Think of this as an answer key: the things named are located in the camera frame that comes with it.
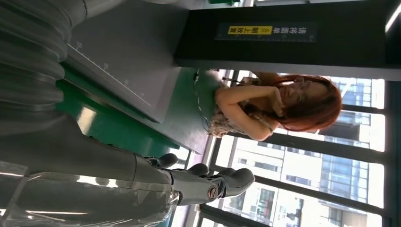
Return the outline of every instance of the yellow sign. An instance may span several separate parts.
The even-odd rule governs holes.
[[[229,35],[271,35],[273,26],[230,26]]]

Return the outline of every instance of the robotic hand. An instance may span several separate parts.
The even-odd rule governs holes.
[[[226,168],[217,175],[210,175],[209,168],[202,163],[188,170],[166,168],[174,165],[178,158],[174,154],[166,154],[160,158],[145,157],[153,167],[167,171],[172,178],[175,191],[179,192],[178,205],[208,203],[215,199],[234,197],[242,194],[255,181],[249,169],[234,170]]]

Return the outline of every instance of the ribbed flexible hose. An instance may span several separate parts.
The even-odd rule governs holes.
[[[59,117],[56,80],[72,28],[123,0],[0,0],[0,136],[35,131]]]

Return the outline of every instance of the black label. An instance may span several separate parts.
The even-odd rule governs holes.
[[[316,42],[317,24],[311,22],[221,23],[216,40]]]

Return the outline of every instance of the woman's hand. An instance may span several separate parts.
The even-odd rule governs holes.
[[[284,104],[281,100],[280,90],[277,87],[271,87],[271,92],[268,95],[271,107],[277,116],[284,116]]]

